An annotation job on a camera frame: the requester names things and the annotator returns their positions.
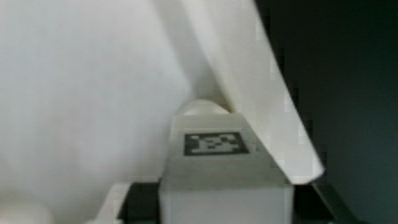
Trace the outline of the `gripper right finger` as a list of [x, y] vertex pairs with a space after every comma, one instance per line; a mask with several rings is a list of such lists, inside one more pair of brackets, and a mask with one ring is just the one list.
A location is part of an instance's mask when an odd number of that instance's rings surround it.
[[343, 198], [329, 184], [295, 186], [293, 224], [359, 224]]

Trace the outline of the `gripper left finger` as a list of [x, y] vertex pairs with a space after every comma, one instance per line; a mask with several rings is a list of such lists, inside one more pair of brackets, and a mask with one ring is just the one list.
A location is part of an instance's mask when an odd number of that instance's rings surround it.
[[87, 224], [162, 224], [157, 182], [117, 183]]

